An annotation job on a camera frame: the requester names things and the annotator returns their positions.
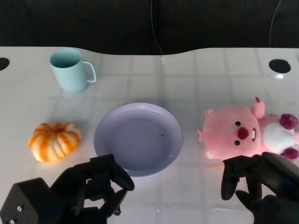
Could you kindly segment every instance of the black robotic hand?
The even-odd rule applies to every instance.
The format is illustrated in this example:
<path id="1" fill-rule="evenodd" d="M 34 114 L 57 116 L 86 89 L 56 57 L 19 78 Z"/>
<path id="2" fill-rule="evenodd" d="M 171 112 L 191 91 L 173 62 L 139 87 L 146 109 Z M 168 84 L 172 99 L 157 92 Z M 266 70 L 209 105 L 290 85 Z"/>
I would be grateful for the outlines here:
<path id="1" fill-rule="evenodd" d="M 113 181 L 123 189 L 114 192 Z M 3 224 L 106 224 L 134 183 L 112 154 L 66 169 L 49 188 L 42 178 L 12 186 L 0 211 Z M 84 208 L 84 200 L 104 205 Z"/>
<path id="2" fill-rule="evenodd" d="M 255 218 L 254 224 L 299 224 L 299 168 L 287 158 L 263 153 L 253 157 L 237 156 L 224 160 L 221 197 L 229 200 L 234 193 Z M 246 177 L 249 193 L 236 190 Z M 262 185 L 276 196 L 262 199 Z"/>

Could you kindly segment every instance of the pink plush toy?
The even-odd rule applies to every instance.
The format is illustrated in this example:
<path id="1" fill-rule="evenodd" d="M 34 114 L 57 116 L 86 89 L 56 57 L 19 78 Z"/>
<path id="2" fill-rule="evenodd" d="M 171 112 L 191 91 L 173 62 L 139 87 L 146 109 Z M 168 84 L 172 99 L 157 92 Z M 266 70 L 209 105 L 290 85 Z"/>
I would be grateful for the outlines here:
<path id="1" fill-rule="evenodd" d="M 299 133 L 298 120 L 291 114 L 265 116 L 265 104 L 256 97 L 251 111 L 246 106 L 227 106 L 208 110 L 199 140 L 206 146 L 209 159 L 226 160 L 235 156 L 253 156 L 262 152 L 281 154 L 290 160 L 299 157 L 294 149 Z"/>

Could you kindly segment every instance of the white table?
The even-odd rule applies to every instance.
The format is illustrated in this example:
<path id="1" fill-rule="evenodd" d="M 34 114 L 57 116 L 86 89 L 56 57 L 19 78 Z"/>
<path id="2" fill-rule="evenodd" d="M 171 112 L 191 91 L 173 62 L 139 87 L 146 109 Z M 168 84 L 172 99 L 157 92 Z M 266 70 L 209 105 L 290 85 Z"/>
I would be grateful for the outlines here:
<path id="1" fill-rule="evenodd" d="M 204 110 L 224 105 L 251 106 L 255 96 L 268 113 L 299 117 L 299 49 L 200 49 L 165 56 L 113 56 L 81 50 L 97 69 L 98 81 L 79 95 L 62 92 L 49 66 L 60 48 L 1 47 L 10 65 L 0 71 L 0 205 L 15 182 L 42 177 L 51 185 L 68 167 L 95 157 L 93 134 L 112 109 L 149 102 L 169 110 L 184 133 L 179 157 L 165 171 L 134 178 L 135 190 L 110 224 L 252 224 L 234 196 L 221 200 L 223 167 L 203 156 L 196 129 Z M 276 78 L 271 59 L 287 60 L 292 70 Z M 28 148 L 43 122 L 71 122 L 82 129 L 80 147 L 59 163 L 41 163 Z M 242 180 L 238 189 L 246 189 Z M 264 194 L 270 191 L 264 188 Z M 102 202 L 85 202 L 101 206 Z"/>

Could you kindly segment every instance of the lavender plate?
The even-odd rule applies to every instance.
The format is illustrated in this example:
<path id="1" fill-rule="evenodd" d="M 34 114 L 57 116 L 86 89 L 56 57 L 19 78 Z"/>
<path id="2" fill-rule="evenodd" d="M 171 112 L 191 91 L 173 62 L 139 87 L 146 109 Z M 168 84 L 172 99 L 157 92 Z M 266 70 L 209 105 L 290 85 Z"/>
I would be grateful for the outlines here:
<path id="1" fill-rule="evenodd" d="M 113 154 L 131 177 L 160 172 L 177 158 L 183 134 L 175 117 L 153 104 L 116 108 L 99 123 L 94 134 L 97 156 Z"/>

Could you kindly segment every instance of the orange pumpkin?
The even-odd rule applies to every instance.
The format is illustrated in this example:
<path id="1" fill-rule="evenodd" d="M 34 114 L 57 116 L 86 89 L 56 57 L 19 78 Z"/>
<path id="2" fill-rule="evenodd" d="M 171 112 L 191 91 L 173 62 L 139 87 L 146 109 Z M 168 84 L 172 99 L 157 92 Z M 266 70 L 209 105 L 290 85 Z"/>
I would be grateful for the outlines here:
<path id="1" fill-rule="evenodd" d="M 74 151 L 81 141 L 80 129 L 73 124 L 41 124 L 29 140 L 35 158 L 43 162 L 57 162 Z"/>

